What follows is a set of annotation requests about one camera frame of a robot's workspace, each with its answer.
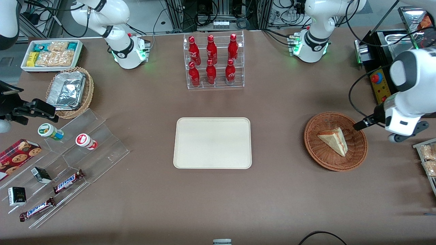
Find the snickers bar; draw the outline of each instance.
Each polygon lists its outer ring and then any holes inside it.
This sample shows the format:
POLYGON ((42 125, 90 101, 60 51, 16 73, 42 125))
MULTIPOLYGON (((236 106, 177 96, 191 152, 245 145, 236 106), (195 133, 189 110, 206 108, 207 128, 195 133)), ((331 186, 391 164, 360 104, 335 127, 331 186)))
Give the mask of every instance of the snickers bar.
POLYGON ((37 213, 41 213, 41 212, 45 211, 46 209, 48 209, 50 207, 54 207, 54 206, 56 206, 56 202, 53 199, 53 197, 51 197, 47 201, 43 202, 42 204, 32 208, 31 210, 29 210, 27 212, 20 214, 20 222, 24 222, 27 219, 31 218, 33 215, 35 215, 37 213))
POLYGON ((85 174, 82 172, 81 169, 79 169, 79 171, 75 172, 71 177, 66 179, 64 182, 60 183, 56 187, 53 187, 54 193, 58 194, 59 192, 65 190, 66 188, 70 187, 74 182, 78 181, 83 176, 85 176, 85 174))

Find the coca-cola bottle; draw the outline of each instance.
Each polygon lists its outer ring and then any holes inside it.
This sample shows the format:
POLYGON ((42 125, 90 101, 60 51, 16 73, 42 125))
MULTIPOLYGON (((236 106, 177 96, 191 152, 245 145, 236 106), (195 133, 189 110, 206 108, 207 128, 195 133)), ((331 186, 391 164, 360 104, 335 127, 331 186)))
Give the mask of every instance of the coca-cola bottle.
POLYGON ((215 79, 217 77, 217 69, 215 68, 212 59, 208 59, 208 66, 206 67, 206 73, 208 75, 208 83, 210 85, 214 85, 215 79))
POLYGON ((194 87, 200 86, 200 73, 198 72, 197 68, 195 68, 195 63, 190 61, 189 62, 189 79, 191 80, 191 84, 194 87))
POLYGON ((195 38, 190 36, 189 40, 189 56, 191 57, 191 61, 193 61, 196 65, 201 64, 200 58, 200 49, 198 49, 197 44, 195 43, 195 38))
POLYGON ((235 66, 233 65, 233 59, 228 59, 227 67, 225 68, 225 83, 227 85, 233 85, 235 83, 235 66))
POLYGON ((218 51, 217 45, 214 42, 214 36, 208 35, 208 47, 206 48, 208 51, 208 59, 211 59, 213 64, 218 63, 218 51))
POLYGON ((238 43, 236 42, 236 34, 230 35, 230 43, 228 44, 228 58, 234 61, 238 59, 238 43))

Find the brown table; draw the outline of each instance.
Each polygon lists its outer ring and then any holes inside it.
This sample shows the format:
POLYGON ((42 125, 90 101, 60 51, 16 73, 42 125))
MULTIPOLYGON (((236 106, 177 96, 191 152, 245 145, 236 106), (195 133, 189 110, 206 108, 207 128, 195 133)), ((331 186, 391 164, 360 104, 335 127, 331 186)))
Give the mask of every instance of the brown table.
MULTIPOLYGON (((356 28, 363 36, 368 28, 356 28)), ((365 130, 366 161, 337 173, 307 153, 303 130, 325 111, 361 120, 347 100, 362 74, 350 31, 338 28, 329 52, 316 64, 289 57, 287 48, 260 31, 245 31, 246 87, 188 91, 183 35, 156 37, 150 61, 120 68, 103 39, 83 39, 81 66, 95 81, 91 108, 131 153, 41 228, 27 229, 18 214, 0 206, 0 242, 6 244, 297 244, 314 230, 333 232, 348 244, 435 244, 436 198, 412 145, 436 137, 430 129, 392 144, 379 127, 365 130), (247 170, 181 170, 173 166, 180 117, 247 117, 252 130, 252 166, 247 170)), ((23 72, 24 99, 44 98, 53 74, 23 72)), ((375 106, 368 81, 354 101, 375 106)), ((19 138, 41 141, 36 128, 14 124, 0 135, 0 149, 19 138)), ((60 120, 62 126, 67 120, 60 120)), ((307 244, 339 244, 317 235, 307 244)))

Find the red button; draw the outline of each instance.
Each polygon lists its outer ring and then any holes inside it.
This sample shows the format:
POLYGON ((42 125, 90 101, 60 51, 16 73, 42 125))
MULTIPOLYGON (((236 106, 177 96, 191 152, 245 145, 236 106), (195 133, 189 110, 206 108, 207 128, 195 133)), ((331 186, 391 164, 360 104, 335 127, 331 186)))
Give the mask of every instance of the red button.
POLYGON ((371 76, 371 82, 377 83, 380 80, 380 76, 375 74, 371 76))

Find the wicker basket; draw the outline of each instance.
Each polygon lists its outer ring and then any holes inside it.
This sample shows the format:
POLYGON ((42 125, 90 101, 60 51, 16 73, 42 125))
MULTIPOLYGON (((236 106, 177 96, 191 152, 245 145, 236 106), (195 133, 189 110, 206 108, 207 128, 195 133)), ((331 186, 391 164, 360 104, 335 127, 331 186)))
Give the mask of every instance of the wicker basket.
MULTIPOLYGON (((75 118, 79 115, 81 115, 82 113, 84 113, 89 105, 91 104, 91 100, 92 100, 92 93, 94 92, 94 82, 92 81, 92 77, 89 75, 89 73, 81 68, 81 67, 74 67, 73 69, 68 69, 65 71, 62 71, 61 73, 66 73, 66 72, 75 72, 75 71, 79 71, 79 72, 83 72, 86 75, 86 82, 85 82, 85 91, 83 93, 82 96, 82 105, 80 106, 79 109, 75 110, 75 111, 56 111, 56 115, 58 115, 61 118, 64 119, 72 119, 75 118)), ((51 90, 51 86, 53 85, 53 81, 55 80, 55 78, 53 78, 51 80, 50 85, 48 86, 48 90, 47 93, 45 95, 45 99, 48 98, 48 94, 50 93, 51 90)))
POLYGON ((368 142, 362 131, 353 128, 355 121, 344 114, 324 112, 314 116, 304 130, 304 143, 309 154, 321 166, 334 171, 349 171, 358 167, 368 153, 368 142), (340 127, 347 141, 348 152, 340 156, 318 138, 318 133, 340 127))

